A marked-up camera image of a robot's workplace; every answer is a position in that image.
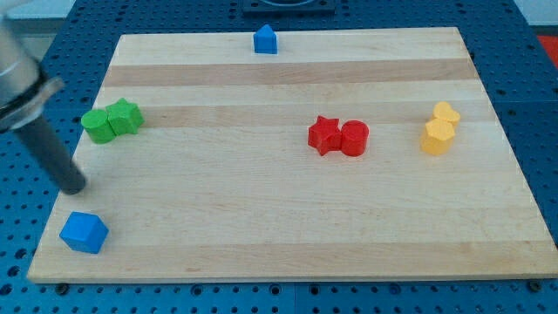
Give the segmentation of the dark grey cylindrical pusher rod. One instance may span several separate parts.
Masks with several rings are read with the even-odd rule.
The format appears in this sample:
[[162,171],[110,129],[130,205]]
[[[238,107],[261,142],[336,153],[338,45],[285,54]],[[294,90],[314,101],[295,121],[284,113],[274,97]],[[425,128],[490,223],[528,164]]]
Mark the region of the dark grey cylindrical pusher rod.
[[75,195],[85,188],[85,176],[43,115],[14,133],[61,192]]

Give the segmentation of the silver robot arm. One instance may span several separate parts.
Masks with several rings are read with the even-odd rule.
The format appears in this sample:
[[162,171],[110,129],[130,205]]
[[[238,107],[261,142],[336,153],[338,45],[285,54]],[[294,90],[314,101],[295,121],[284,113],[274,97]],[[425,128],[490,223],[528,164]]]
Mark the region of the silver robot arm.
[[86,178],[43,115],[45,103],[64,87],[49,77],[1,22],[1,132],[13,132],[60,191],[74,195]]

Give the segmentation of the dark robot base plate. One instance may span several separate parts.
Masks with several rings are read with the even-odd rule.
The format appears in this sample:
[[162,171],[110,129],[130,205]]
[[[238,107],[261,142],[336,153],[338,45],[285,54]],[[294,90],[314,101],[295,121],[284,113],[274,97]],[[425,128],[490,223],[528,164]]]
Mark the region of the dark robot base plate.
[[334,13],[337,0],[241,0],[244,16]]

